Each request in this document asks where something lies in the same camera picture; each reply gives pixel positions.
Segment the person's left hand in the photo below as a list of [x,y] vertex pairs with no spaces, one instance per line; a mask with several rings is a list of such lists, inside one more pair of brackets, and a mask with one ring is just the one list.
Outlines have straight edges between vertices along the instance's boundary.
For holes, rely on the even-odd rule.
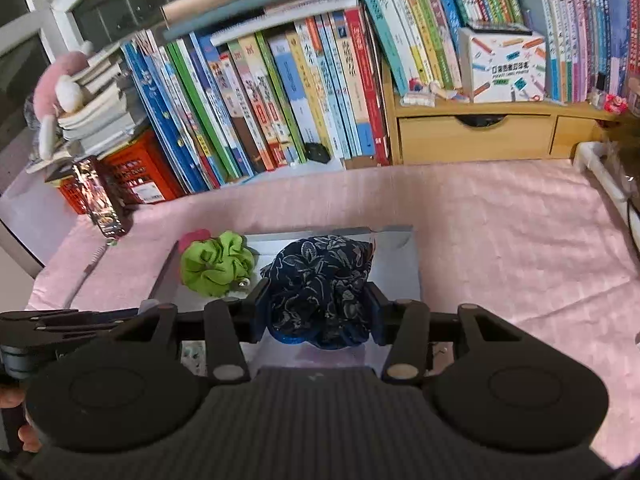
[[[1,407],[2,408],[20,408],[25,400],[25,393],[20,388],[2,388],[1,389]],[[17,437],[23,445],[23,450],[29,453],[38,453],[42,444],[38,438],[38,434],[34,427],[25,422],[19,430]]]

